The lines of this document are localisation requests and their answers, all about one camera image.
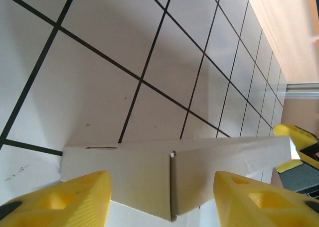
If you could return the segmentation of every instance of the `white tile floor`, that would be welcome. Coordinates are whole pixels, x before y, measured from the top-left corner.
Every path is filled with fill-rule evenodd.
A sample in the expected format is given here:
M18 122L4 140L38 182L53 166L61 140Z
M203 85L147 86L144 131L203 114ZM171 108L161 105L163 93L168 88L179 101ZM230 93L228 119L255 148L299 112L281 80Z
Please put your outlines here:
M0 0L0 204L57 182L66 145L270 135L287 82L233 1ZM211 203L173 224L123 208L107 226L216 226Z

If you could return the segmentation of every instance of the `yellow plastic part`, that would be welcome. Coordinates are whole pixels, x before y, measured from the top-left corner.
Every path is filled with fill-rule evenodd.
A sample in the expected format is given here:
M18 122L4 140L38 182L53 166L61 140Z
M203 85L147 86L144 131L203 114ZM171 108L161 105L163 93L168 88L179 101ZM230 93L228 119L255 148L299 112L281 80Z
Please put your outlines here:
M275 136L290 136L290 138L296 145L296 149L300 156L300 159L316 168L319 168L319 162L300 152L300 150L317 143L318 140L315 137L313 137L308 132L290 124L279 124L275 126L274 134ZM300 166L303 164L301 160L292 160L281 166L278 166L277 171L279 173L282 173L294 167Z
M233 173L216 172L214 196L222 227L319 227L318 200Z
M0 227L104 227L111 199L111 179L95 172L10 200L22 204Z

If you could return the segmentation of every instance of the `cardboard box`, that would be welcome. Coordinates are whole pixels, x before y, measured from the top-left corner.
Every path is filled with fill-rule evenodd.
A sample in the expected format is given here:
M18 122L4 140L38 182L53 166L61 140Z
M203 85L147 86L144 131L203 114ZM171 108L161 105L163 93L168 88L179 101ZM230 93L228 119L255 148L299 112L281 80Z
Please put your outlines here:
M65 147L61 179L107 170L113 201L174 221L213 198L216 171L250 176L290 160L289 137Z

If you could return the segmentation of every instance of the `white cardboard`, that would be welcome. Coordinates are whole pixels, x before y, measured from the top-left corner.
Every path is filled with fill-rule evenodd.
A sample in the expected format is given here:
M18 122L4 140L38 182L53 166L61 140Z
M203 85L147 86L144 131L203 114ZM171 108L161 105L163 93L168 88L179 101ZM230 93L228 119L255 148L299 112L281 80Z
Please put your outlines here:
M291 159L289 137L65 147L61 179L107 170L113 201L173 221L213 198L216 171L251 176Z

